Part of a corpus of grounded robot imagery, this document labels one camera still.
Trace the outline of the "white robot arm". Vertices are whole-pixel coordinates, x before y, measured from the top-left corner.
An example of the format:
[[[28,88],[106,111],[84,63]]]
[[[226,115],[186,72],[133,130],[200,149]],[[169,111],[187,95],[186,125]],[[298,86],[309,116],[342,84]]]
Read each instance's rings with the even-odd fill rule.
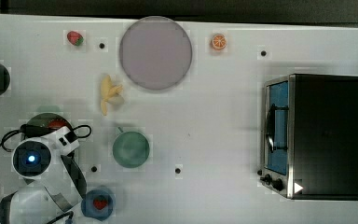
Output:
[[[28,138],[15,148],[12,169],[32,182],[0,202],[1,224],[49,224],[86,195],[87,183],[69,156],[79,147],[69,134]]]

